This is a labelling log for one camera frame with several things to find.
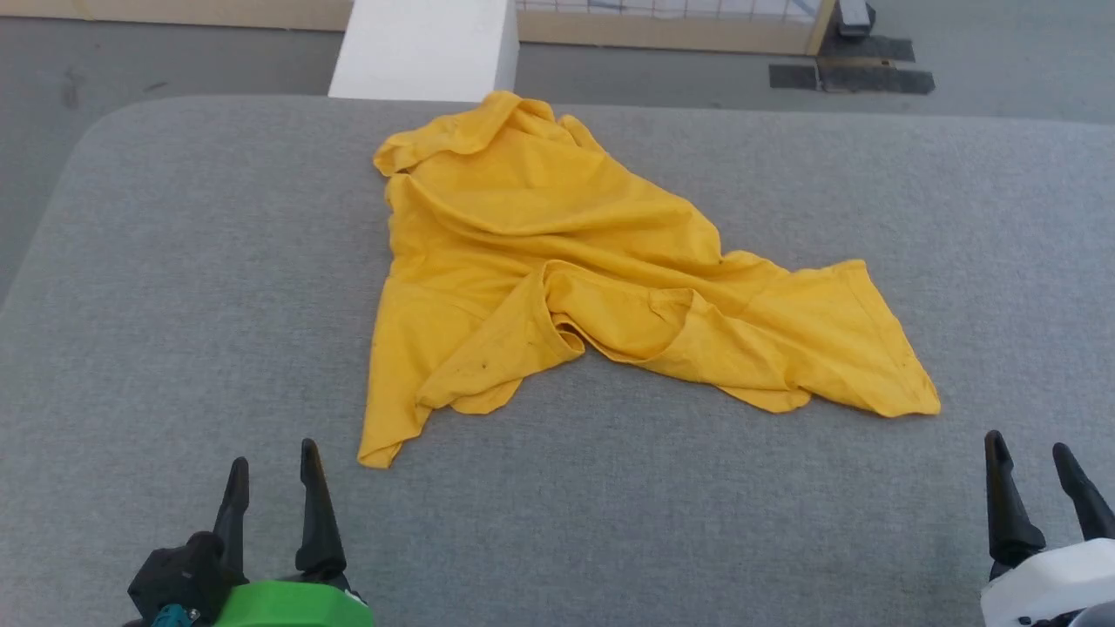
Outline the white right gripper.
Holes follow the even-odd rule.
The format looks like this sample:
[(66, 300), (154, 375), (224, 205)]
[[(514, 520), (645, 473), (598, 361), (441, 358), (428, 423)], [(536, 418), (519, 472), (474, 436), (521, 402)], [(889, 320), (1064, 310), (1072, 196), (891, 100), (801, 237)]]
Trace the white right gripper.
[(1024, 507), (1014, 481), (1014, 459), (999, 431), (986, 434), (985, 456), (989, 573), (999, 576), (981, 591), (986, 626), (1036, 626), (1111, 604), (1114, 512), (1072, 448), (1055, 443), (1051, 456), (1086, 543), (1049, 551), (1045, 551), (1046, 536)]

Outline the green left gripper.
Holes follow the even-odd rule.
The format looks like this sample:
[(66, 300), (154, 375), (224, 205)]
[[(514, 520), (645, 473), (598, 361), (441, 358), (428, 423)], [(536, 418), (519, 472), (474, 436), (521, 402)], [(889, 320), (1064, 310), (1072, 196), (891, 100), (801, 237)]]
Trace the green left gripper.
[[(304, 581), (345, 577), (348, 560), (318, 445), (301, 442), (300, 478), (304, 488), (302, 544), (295, 569)], [(236, 457), (213, 532), (223, 544), (220, 563), (243, 571), (244, 515), (248, 511), (248, 459)], [(215, 626), (374, 626), (374, 611), (349, 591), (326, 583), (259, 581), (233, 588)]]

